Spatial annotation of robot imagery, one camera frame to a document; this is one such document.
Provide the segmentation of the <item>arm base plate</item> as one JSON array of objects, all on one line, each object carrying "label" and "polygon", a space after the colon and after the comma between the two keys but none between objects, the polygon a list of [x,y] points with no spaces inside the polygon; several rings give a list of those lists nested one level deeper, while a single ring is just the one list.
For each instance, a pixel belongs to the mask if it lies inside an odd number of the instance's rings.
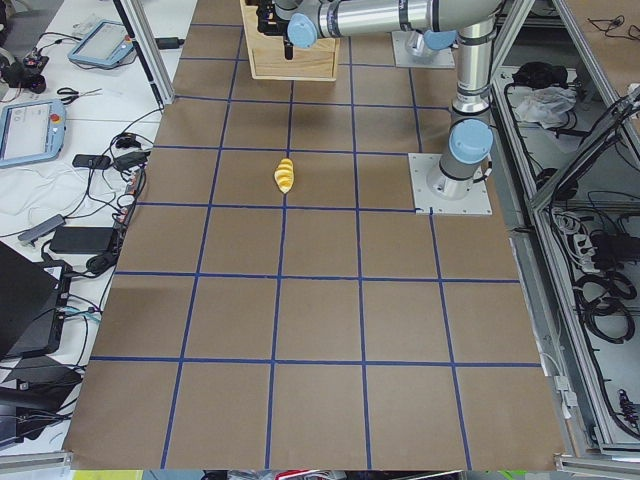
[{"label": "arm base plate", "polygon": [[453,180],[441,171],[440,158],[440,154],[408,154],[415,213],[490,216],[492,207],[481,167],[471,179]]},{"label": "arm base plate", "polygon": [[457,32],[396,31],[392,33],[395,66],[401,68],[454,69],[452,45]]}]

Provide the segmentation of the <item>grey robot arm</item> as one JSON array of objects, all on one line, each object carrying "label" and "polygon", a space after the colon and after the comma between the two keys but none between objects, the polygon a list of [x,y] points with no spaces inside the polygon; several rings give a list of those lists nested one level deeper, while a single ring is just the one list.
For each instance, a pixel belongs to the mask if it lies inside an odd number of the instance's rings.
[{"label": "grey robot arm", "polygon": [[257,30],[279,37],[285,57],[322,39],[374,33],[410,34],[410,51],[433,53],[457,47],[447,145],[427,176],[430,191],[461,200],[485,181],[477,173],[488,161],[494,136],[488,125],[497,19],[501,1],[258,1]]}]

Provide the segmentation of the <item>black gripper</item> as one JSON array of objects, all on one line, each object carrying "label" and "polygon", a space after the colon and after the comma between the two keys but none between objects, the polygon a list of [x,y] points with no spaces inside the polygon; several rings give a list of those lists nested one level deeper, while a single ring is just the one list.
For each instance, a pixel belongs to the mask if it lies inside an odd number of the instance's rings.
[{"label": "black gripper", "polygon": [[257,30],[266,36],[279,36],[280,26],[272,0],[259,0],[256,10]]}]

